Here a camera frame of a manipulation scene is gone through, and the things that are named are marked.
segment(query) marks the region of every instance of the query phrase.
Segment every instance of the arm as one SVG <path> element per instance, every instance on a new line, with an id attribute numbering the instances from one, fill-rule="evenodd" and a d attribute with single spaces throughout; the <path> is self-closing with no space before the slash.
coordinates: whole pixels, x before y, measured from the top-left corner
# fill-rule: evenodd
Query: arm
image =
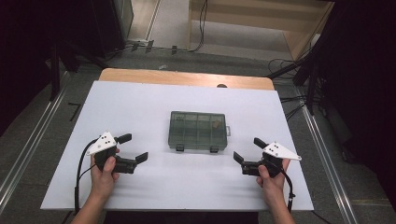
<path id="1" fill-rule="evenodd" d="M 287 168 L 289 162 L 288 160 L 284 160 L 283 166 Z M 262 196 L 270 208 L 274 223 L 295 223 L 283 196 L 285 176 L 278 174 L 275 178 L 271 178 L 267 168 L 263 165 L 259 166 L 259 172 L 260 176 L 257 177 L 257 183 L 262 187 Z"/>
<path id="2" fill-rule="evenodd" d="M 94 157 L 91 156 L 91 165 L 94 165 Z M 114 182 L 119 178 L 119 174 L 112 174 L 116 165 L 116 159 L 109 157 L 103 168 L 103 172 L 97 166 L 91 169 L 92 187 L 87 202 L 79 210 L 72 224 L 97 223 L 105 203 L 114 189 Z"/>

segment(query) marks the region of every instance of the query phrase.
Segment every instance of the wooden tabletop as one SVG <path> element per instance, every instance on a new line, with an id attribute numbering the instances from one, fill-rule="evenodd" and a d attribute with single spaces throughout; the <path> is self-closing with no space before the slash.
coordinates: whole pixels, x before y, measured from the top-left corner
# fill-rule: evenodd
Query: wooden tabletop
<path id="1" fill-rule="evenodd" d="M 102 71 L 99 80 L 205 87 L 217 87 L 219 84 L 223 84 L 233 89 L 274 90 L 272 80 L 267 77 L 240 77 L 143 69 L 107 68 Z"/>

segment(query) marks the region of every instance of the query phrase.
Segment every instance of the hand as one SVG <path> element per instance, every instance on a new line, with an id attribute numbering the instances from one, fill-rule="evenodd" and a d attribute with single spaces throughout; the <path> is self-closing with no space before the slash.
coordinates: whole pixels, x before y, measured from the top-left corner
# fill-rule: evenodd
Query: hand
<path id="1" fill-rule="evenodd" d="M 289 163 L 290 160 L 283 160 L 282 162 L 285 172 L 288 169 Z M 264 165 L 259 166 L 259 173 L 260 176 L 257 177 L 256 181 L 262 187 L 262 196 L 270 209 L 272 210 L 280 203 L 285 203 L 283 195 L 285 176 L 283 176 L 282 173 L 279 173 L 274 178 L 271 178 L 268 174 L 267 168 Z"/>
<path id="2" fill-rule="evenodd" d="M 91 166 L 94 165 L 94 156 L 91 156 Z M 114 189 L 114 183 L 119 178 L 120 174 L 113 173 L 114 167 L 116 166 L 116 159 L 109 157 L 105 163 L 103 171 L 100 171 L 97 166 L 93 166 L 91 169 L 91 193 L 90 197 L 93 197 L 100 202 L 105 203 L 110 197 L 111 192 Z"/>

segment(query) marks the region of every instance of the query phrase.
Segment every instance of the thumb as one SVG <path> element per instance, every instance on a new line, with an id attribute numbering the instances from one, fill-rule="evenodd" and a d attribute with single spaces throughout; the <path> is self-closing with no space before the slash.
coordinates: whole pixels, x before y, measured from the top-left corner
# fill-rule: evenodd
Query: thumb
<path id="1" fill-rule="evenodd" d="M 259 173 L 262 179 L 270 178 L 270 174 L 268 173 L 267 167 L 265 167 L 264 165 L 259 166 Z"/>
<path id="2" fill-rule="evenodd" d="M 113 172 L 115 166 L 116 166 L 116 158 L 112 156 L 109 157 L 105 163 L 105 167 L 103 168 L 103 173 L 111 175 L 111 172 Z"/>

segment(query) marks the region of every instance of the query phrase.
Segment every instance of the white tabletop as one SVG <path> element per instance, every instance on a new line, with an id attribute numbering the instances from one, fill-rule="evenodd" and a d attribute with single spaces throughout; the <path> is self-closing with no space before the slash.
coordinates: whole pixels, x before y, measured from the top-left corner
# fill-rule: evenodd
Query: white tabletop
<path id="1" fill-rule="evenodd" d="M 176 152 L 167 144 L 171 111 L 225 115 L 231 136 L 217 154 L 205 150 Z M 246 161 L 258 161 L 262 151 L 254 137 L 277 141 L 295 152 L 288 123 L 276 91 L 156 85 L 96 81 L 64 150 L 42 209 L 74 209 L 78 161 L 84 147 L 104 131 L 113 136 L 132 134 L 119 145 L 120 156 L 134 159 L 148 152 L 148 160 L 134 174 L 121 174 L 105 209 L 109 210 L 266 210 L 255 176 L 242 175 L 233 160 L 238 152 Z M 82 170 L 89 168 L 86 157 Z M 296 198 L 293 210 L 313 210 L 298 161 L 291 161 L 288 175 Z M 91 188 L 90 175 L 80 180 L 80 205 Z M 285 184 L 285 201 L 289 186 Z"/>

